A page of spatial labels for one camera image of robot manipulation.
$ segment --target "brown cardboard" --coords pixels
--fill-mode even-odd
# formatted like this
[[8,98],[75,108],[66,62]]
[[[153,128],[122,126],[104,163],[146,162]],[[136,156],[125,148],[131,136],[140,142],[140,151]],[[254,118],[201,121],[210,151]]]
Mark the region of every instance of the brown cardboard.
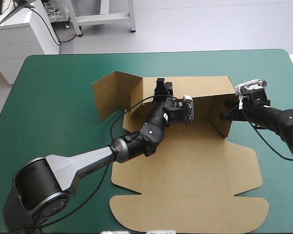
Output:
[[[93,83],[101,120],[153,95],[156,79],[114,72]],[[262,184],[256,153],[225,141],[231,122],[219,119],[225,111],[224,100],[235,99],[229,77],[166,77],[165,81],[173,82],[177,98],[193,97],[195,120],[191,125],[167,127],[154,155],[113,164],[113,183],[141,193],[114,196],[110,201],[114,216],[127,228],[141,232],[245,233],[256,229],[267,216],[267,201],[235,196]],[[148,99],[127,113],[123,127],[131,132],[140,129],[151,102]]]
[[248,233],[268,214],[268,202],[258,197],[118,195],[110,206],[122,225],[141,232]]

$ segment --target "green table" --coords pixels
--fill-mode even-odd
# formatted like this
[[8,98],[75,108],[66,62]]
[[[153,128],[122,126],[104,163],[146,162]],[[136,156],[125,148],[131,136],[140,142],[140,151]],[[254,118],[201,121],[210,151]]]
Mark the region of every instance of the green table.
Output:
[[[159,77],[229,75],[233,85],[261,78],[268,83],[266,90],[274,107],[293,108],[293,65],[283,50],[31,56],[0,115],[0,232],[6,231],[1,211],[12,174],[25,162],[49,154],[72,156],[110,143],[108,127],[121,111],[100,123],[90,84],[114,70]],[[124,132],[120,121],[115,135]],[[268,131],[263,135],[290,156],[278,136]],[[258,155],[264,184],[241,194],[264,197],[270,204],[266,221],[255,232],[293,232],[293,163],[272,153],[247,123],[233,123],[228,140],[251,147]],[[92,192],[102,172],[81,181],[77,196],[63,213]],[[88,205],[44,231],[124,230],[108,202],[113,195],[132,192],[113,185],[110,173]]]

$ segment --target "black cable on floor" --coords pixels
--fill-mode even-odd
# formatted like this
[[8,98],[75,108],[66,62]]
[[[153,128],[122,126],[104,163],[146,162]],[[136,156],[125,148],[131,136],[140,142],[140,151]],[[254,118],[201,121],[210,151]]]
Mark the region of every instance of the black cable on floor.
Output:
[[73,40],[73,39],[76,37],[76,34],[75,34],[75,36],[74,36],[73,38],[71,38],[71,39],[69,39],[69,40],[63,40],[63,41],[61,41],[61,40],[59,39],[57,33],[54,31],[54,34],[55,34],[55,36],[57,37],[57,41],[56,41],[56,40],[54,39],[54,37],[53,37],[53,35],[52,35],[52,33],[51,33],[51,31],[50,31],[50,29],[49,29],[47,23],[44,21],[44,19],[42,18],[42,16],[41,16],[37,11],[35,11],[35,10],[33,10],[32,8],[26,6],[25,4],[19,2],[18,0],[16,0],[16,2],[17,2],[17,4],[23,5],[23,6],[26,7],[27,9],[29,9],[29,10],[35,12],[35,13],[40,17],[40,19],[42,19],[42,21],[44,22],[45,26],[47,27],[47,29],[48,29],[48,31],[49,31],[50,36],[52,37],[54,43],[56,43],[57,46],[61,46],[62,43],[64,43],[64,42],[69,42],[69,41]]

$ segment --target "black cable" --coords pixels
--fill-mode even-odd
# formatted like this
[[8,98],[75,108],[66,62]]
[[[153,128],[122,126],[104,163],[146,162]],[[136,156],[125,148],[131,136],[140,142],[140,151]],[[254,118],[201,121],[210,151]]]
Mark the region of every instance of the black cable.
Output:
[[173,98],[173,99],[175,99],[175,100],[177,100],[177,102],[179,102],[179,99],[178,98],[176,98],[176,97],[174,97],[174,96],[171,96],[171,95],[152,95],[152,96],[148,96],[148,97],[146,97],[145,99],[142,99],[142,100],[140,100],[140,101],[138,101],[136,104],[134,104],[133,106],[131,106],[128,110],[126,110],[121,116],[119,116],[113,123],[112,123],[112,125],[111,125],[111,127],[110,127],[110,135],[111,135],[111,144],[112,144],[112,146],[113,147],[115,147],[114,146],[114,137],[113,137],[113,127],[114,127],[114,125],[115,125],[115,123],[121,118],[121,117],[123,117],[125,114],[127,114],[129,111],[131,111],[133,108],[135,108],[137,105],[139,105],[141,102],[143,102],[143,101],[145,101],[145,100],[148,100],[148,99],[150,99],[150,98],[154,98],[154,97],[171,97],[171,98]]
[[75,209],[73,209],[71,212],[69,212],[69,213],[67,213],[66,215],[64,215],[64,216],[62,216],[61,218],[58,218],[58,219],[56,219],[56,220],[54,220],[54,221],[52,221],[52,222],[50,222],[50,223],[46,223],[46,224],[43,224],[43,225],[39,225],[39,226],[34,226],[33,228],[37,228],[37,229],[41,229],[41,228],[45,228],[45,227],[48,227],[48,226],[50,226],[50,225],[52,225],[52,224],[55,224],[55,223],[57,223],[57,222],[60,222],[61,220],[63,220],[63,219],[65,219],[65,218],[67,218],[67,217],[69,217],[70,215],[72,215],[72,214],[74,214],[77,210],[79,210],[81,207],[83,207],[96,193],[97,193],[97,191],[99,190],[99,188],[101,187],[101,185],[102,185],[102,183],[103,183],[103,181],[104,181],[104,178],[105,178],[105,176],[106,176],[106,173],[107,173],[107,171],[108,171],[108,168],[109,168],[109,166],[110,166],[110,164],[113,162],[113,160],[114,160],[114,155],[112,154],[111,155],[111,157],[110,157],[110,159],[109,159],[109,161],[108,161],[108,163],[107,163],[107,165],[106,165],[106,168],[105,168],[105,170],[104,170],[104,173],[103,173],[103,175],[102,175],[102,178],[101,178],[101,180],[100,180],[100,182],[99,182],[99,184],[98,184],[98,186],[96,187],[96,189],[90,194],[90,196],[89,197],[87,197],[87,199],[82,203],[82,204],[80,204],[78,207],[76,207]]
[[244,113],[244,110],[241,109],[244,117],[246,118],[246,120],[249,122],[249,124],[252,126],[252,128],[256,131],[256,133],[259,135],[259,137],[266,143],[266,145],[268,145],[268,147],[274,151],[277,155],[279,155],[281,158],[287,160],[287,161],[293,161],[292,158],[288,158],[288,157],[284,157],[283,155],[281,155],[277,150],[275,150],[265,139],[264,137],[259,133],[259,131],[254,127],[254,125],[252,124],[252,122],[249,120],[249,118],[246,116],[246,114]]
[[49,27],[48,27],[48,25],[47,25],[47,23],[44,21],[44,19],[42,18],[42,16],[41,16],[37,11],[35,11],[35,10],[33,10],[32,8],[26,6],[25,4],[21,3],[20,1],[18,1],[18,0],[15,0],[15,1],[17,2],[17,4],[20,4],[20,5],[24,6],[25,8],[27,8],[27,9],[29,9],[29,10],[35,12],[35,13],[40,17],[40,19],[42,19],[42,21],[44,22],[45,26],[47,27],[47,29],[48,29],[48,31],[49,31],[49,34],[50,34],[51,38],[53,39],[54,43],[56,43],[57,46],[61,46],[61,42],[68,42],[68,41],[73,40],[73,39],[76,37],[77,34],[75,34],[75,36],[74,36],[73,38],[69,39],[69,40],[61,41],[61,40],[59,39],[57,33],[54,31],[54,34],[55,34],[55,36],[57,37],[57,40],[58,40],[58,41],[56,42],[55,39],[54,39],[54,37],[53,37],[53,35],[52,35],[52,33],[51,33],[51,31],[50,31],[50,29],[49,29]]

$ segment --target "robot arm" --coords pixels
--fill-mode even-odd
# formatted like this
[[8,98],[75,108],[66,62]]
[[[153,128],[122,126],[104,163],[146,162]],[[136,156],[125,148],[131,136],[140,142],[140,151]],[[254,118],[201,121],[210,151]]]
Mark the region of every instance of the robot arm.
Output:
[[239,101],[227,103],[228,112],[220,114],[222,120],[251,121],[257,129],[275,132],[287,144],[293,155],[293,109],[278,110],[270,106],[264,80],[251,80],[235,87]]
[[111,145],[84,154],[64,157],[49,155],[26,163],[13,176],[12,189],[3,208],[9,232],[39,233],[35,226],[61,211],[70,195],[75,195],[79,180],[110,163],[126,162],[136,156],[155,153],[172,122],[193,121],[193,100],[173,99],[172,83],[157,79],[152,108],[142,128],[116,138]]

